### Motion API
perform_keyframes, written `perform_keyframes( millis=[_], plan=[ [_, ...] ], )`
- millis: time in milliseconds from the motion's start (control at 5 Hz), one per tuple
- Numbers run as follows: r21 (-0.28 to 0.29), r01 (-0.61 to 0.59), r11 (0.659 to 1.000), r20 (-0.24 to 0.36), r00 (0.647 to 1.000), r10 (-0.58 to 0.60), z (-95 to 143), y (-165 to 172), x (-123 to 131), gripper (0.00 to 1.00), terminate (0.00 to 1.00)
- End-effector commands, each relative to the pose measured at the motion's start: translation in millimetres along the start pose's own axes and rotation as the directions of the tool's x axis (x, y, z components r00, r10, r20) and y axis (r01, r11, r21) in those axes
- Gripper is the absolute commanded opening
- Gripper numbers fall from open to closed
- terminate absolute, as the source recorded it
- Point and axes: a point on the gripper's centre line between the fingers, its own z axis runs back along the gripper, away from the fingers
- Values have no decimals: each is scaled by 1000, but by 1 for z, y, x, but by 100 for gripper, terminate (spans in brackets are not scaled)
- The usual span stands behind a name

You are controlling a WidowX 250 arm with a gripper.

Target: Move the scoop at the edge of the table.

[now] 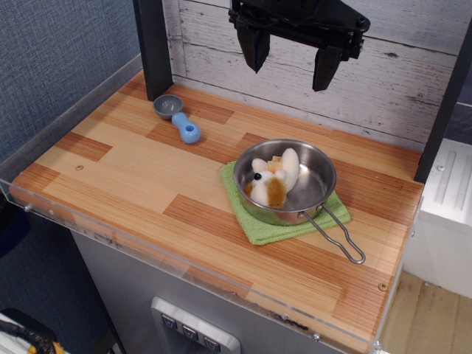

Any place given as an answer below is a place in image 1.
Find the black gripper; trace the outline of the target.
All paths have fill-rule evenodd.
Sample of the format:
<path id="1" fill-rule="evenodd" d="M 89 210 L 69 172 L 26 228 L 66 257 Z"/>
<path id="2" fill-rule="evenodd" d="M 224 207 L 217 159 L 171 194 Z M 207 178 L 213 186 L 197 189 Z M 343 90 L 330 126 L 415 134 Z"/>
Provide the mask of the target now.
<path id="1" fill-rule="evenodd" d="M 358 58 L 369 19 L 342 1 L 231 1 L 229 21 L 246 64 L 256 73 L 272 35 L 318 48 L 313 90 L 330 85 L 342 59 Z"/>

